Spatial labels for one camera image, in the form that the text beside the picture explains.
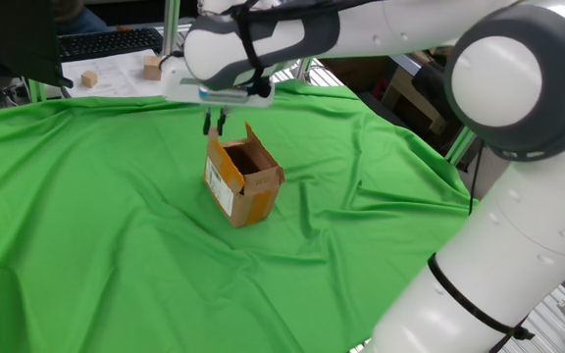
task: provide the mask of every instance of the open cardboard box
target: open cardboard box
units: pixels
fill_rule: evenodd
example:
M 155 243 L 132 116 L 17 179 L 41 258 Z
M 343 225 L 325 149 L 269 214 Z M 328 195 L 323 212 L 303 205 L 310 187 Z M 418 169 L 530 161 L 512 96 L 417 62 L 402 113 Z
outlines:
M 254 224 L 269 216 L 284 171 L 263 147 L 248 123 L 247 138 L 209 140 L 204 181 L 234 227 Z

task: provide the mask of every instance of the white paper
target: white paper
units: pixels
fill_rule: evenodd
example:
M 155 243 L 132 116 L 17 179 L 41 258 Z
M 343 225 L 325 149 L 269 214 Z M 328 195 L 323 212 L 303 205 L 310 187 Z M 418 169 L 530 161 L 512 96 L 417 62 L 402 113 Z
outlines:
M 224 211 L 232 216 L 232 201 L 234 201 L 234 194 L 232 190 L 226 185 L 220 174 L 215 169 L 211 159 L 206 157 L 206 182 L 211 187 L 215 198 L 219 201 Z
M 67 88 L 72 98 L 77 97 L 147 97 L 163 94 L 161 81 L 143 78 L 146 56 L 156 56 L 152 49 L 106 58 L 89 59 L 63 64 L 64 77 L 74 82 Z M 81 82 L 86 71 L 97 74 L 97 84 L 88 88 Z

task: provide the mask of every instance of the cable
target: cable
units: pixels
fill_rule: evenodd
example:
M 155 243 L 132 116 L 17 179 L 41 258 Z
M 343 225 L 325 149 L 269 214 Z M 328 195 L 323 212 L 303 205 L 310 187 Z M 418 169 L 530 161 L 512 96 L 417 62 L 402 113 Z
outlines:
M 249 22 L 274 22 L 274 21 L 290 21 L 301 20 L 310 17 L 317 17 L 326 14 L 337 13 L 360 5 L 371 2 L 385 0 L 334 0 L 320 1 L 311 5 L 303 6 L 286 6 L 286 4 L 267 9 L 252 10 L 247 14 Z M 223 12 L 223 15 L 229 15 L 238 10 L 240 5 L 235 5 Z
M 15 103 L 12 99 L 10 99 L 10 96 L 6 96 L 6 98 L 8 98 L 8 101 L 12 103 L 12 105 L 14 105 L 15 107 L 19 107 L 19 104 Z
M 485 143 L 481 141 L 481 146 L 479 147 L 479 154 L 477 155 L 477 164 L 475 165 L 475 173 L 472 176 L 472 186 L 470 187 L 470 210 L 468 211 L 468 216 L 472 215 L 472 206 L 475 201 L 475 185 L 477 184 L 477 176 L 479 175 L 479 165 L 481 164 L 481 155 L 483 154 L 483 147 Z
M 158 63 L 158 70 L 160 70 L 161 72 L 163 71 L 163 64 L 165 64 L 167 59 L 169 59 L 169 58 L 181 58 L 183 56 L 184 56 L 184 53 L 181 52 L 180 50 L 173 51 L 170 55 L 166 56 L 165 58 L 163 58 L 161 60 L 160 63 Z

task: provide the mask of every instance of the computer keyboard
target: computer keyboard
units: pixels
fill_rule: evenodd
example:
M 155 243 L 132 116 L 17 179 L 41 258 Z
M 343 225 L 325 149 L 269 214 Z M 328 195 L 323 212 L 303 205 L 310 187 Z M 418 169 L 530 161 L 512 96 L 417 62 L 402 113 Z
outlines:
M 154 28 L 127 31 L 63 35 L 60 42 L 60 59 L 63 63 L 97 59 L 126 54 L 144 49 L 159 53 L 163 48 L 163 36 Z

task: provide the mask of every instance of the small wooden cube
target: small wooden cube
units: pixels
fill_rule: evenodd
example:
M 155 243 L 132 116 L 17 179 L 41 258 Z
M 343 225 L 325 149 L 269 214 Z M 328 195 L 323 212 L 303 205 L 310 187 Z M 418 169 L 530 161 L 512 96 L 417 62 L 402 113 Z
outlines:
M 82 84 L 88 88 L 92 88 L 97 84 L 97 74 L 92 71 L 87 71 L 82 74 Z
M 159 68 L 161 60 L 159 57 L 146 56 L 143 66 L 143 78 L 161 80 L 161 69 Z

